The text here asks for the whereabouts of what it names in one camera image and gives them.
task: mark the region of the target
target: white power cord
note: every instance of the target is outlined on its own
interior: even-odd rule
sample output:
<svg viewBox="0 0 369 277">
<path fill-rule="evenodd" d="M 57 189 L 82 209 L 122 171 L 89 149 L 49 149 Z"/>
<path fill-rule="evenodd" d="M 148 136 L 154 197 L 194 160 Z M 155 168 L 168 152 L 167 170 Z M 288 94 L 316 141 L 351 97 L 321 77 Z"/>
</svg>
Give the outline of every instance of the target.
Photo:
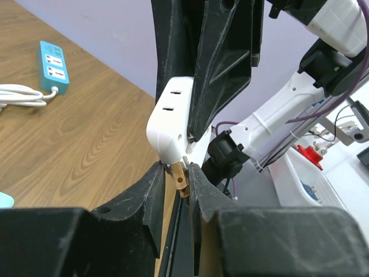
<svg viewBox="0 0 369 277">
<path fill-rule="evenodd" d="M 25 85 L 0 85 L 0 111 L 7 105 L 44 107 L 47 105 L 44 100 L 54 98 L 58 92 L 57 87 L 52 87 L 49 95 L 43 95 Z"/>
</svg>

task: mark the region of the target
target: wooden tabletop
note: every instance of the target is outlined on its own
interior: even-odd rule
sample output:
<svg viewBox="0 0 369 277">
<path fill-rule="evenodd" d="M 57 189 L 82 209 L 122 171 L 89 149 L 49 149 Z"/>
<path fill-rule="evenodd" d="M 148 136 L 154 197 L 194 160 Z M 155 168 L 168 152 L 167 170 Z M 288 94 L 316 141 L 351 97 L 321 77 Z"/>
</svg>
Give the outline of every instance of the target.
<svg viewBox="0 0 369 277">
<path fill-rule="evenodd" d="M 0 191 L 15 207 L 105 203 L 158 160 L 145 133 L 153 98 L 12 0 L 0 10 L 0 84 L 39 89 L 40 40 L 63 48 L 70 79 L 45 108 L 0 112 Z M 167 185 L 162 244 L 174 193 Z"/>
</svg>

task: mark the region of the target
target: white wall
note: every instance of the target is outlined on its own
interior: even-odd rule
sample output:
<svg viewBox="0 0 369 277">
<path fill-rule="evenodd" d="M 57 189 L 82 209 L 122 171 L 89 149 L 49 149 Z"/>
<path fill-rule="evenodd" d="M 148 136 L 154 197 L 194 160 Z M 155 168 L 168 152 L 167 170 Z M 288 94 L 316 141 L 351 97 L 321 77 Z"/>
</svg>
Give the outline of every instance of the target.
<svg viewBox="0 0 369 277">
<path fill-rule="evenodd" d="M 155 94 L 157 61 L 150 0 L 16 2 L 148 94 Z M 246 91 L 219 114 L 217 121 L 241 121 L 261 106 L 285 84 L 315 41 L 287 14 L 270 19 L 269 9 L 266 3 L 260 66 L 253 70 Z"/>
</svg>

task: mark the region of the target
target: blue extension socket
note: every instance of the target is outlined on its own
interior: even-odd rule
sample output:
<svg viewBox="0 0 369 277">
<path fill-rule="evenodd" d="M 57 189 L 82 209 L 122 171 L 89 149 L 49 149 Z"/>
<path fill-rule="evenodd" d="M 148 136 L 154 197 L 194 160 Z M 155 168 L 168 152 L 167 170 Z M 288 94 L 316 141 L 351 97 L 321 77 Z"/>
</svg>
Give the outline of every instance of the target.
<svg viewBox="0 0 369 277">
<path fill-rule="evenodd" d="M 58 94 L 65 94 L 69 78 L 63 50 L 59 46 L 41 40 L 37 62 L 41 89 L 50 92 L 51 87 L 58 87 Z"/>
</svg>

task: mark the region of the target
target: teal object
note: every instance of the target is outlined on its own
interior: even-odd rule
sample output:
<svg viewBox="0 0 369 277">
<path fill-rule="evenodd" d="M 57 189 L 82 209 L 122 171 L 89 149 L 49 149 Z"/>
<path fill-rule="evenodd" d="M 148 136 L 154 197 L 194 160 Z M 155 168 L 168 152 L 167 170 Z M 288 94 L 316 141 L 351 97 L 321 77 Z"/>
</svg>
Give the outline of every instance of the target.
<svg viewBox="0 0 369 277">
<path fill-rule="evenodd" d="M 14 205 L 14 199 L 5 193 L 0 192 L 0 209 L 9 209 Z"/>
<path fill-rule="evenodd" d="M 41 89 L 51 92 L 52 87 L 58 87 L 58 94 L 65 94 L 69 77 L 63 50 L 49 42 L 40 41 L 37 62 Z"/>
</svg>

